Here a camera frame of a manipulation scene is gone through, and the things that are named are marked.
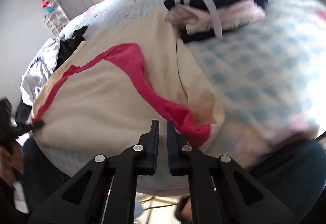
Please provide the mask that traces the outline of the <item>person's left hand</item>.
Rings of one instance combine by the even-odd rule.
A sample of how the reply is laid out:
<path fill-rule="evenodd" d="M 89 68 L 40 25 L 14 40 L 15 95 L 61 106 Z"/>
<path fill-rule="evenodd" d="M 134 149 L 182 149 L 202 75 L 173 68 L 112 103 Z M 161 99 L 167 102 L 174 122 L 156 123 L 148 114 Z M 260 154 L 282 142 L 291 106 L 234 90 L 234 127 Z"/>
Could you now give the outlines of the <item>person's left hand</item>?
<path fill-rule="evenodd" d="M 12 154 L 1 146 L 1 179 L 12 188 L 17 181 L 15 171 L 22 175 L 24 173 L 24 164 L 21 145 L 15 141 L 11 147 Z"/>

